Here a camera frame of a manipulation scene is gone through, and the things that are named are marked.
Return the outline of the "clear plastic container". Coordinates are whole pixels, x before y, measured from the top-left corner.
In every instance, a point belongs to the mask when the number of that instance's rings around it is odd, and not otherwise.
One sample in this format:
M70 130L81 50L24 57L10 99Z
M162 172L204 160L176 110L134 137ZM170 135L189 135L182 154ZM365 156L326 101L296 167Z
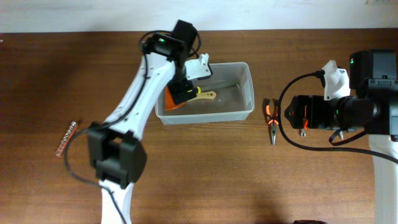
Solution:
M254 87L249 65L245 62L212 63L212 76L195 80L195 86L221 82L235 82L238 87L214 90L214 100L195 100L182 107L166 111L165 96L161 95L155 104L155 113L164 125L209 123L245 120L255 109Z

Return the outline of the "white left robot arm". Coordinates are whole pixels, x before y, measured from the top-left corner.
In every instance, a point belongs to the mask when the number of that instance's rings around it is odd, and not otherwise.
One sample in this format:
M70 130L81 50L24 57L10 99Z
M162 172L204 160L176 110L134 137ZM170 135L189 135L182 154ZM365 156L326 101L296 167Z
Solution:
M131 222L133 186L147 162L141 139L158 97L164 95L168 106L181 105L201 93L192 83L194 79L211 76L209 56L197 55L193 49L200 43L197 29L182 20L171 31L144 34L139 41L142 60L135 79L104 123L92 123L88 128L90 165L102 194L102 223Z

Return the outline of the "orange cutting pliers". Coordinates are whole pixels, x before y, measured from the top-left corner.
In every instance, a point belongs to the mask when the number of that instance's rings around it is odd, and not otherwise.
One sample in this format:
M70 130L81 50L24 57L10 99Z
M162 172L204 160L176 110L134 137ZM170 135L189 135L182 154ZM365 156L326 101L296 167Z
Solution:
M303 119L303 128L301 128L300 131L299 131L300 136L302 138L304 138L307 135L307 129L308 129L308 119L304 118Z

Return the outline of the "orange long nose pliers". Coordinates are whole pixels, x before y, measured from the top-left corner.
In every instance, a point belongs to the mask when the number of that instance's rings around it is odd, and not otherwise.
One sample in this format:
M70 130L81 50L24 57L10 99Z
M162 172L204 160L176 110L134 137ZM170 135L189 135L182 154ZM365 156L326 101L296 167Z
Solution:
M264 98L262 103L262 108L266 123L268 125L269 137L271 144L275 145L278 122L278 100Z

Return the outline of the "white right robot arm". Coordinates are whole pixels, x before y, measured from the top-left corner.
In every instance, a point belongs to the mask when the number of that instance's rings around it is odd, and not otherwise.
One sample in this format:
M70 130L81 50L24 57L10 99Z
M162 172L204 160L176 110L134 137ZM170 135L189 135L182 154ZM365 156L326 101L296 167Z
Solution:
M349 70L329 61L312 77L322 96L292 98L278 118L294 129L332 131L329 147L296 145L319 152L354 152L373 157L376 223L397 223L397 66L393 50L372 49L349 57Z

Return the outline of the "metal file yellow black handle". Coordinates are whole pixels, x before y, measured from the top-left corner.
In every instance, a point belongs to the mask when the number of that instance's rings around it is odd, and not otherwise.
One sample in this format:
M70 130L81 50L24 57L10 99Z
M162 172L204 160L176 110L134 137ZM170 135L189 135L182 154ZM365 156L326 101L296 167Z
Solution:
M215 83L215 84L210 84L210 85L202 85L202 86L195 86L193 85L192 87L188 88L188 90L185 90L184 93L189 93L189 94L196 94L196 96L200 96L202 93L208 95L209 91L214 91L218 90L220 88L227 88L227 87L238 87L239 85L235 82L221 82L221 83Z

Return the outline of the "red scraper wooden handle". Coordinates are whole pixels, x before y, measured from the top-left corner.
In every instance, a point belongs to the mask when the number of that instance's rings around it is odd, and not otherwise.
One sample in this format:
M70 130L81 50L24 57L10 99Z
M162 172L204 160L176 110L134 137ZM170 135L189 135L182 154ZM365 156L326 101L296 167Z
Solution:
M196 97L188 100L195 101L195 100L214 100L216 98L216 93L214 91L206 91L202 92L200 87L197 87L198 93ZM174 102L171 92L168 87L165 87L165 110L171 111L182 107L186 102L183 103L176 103Z

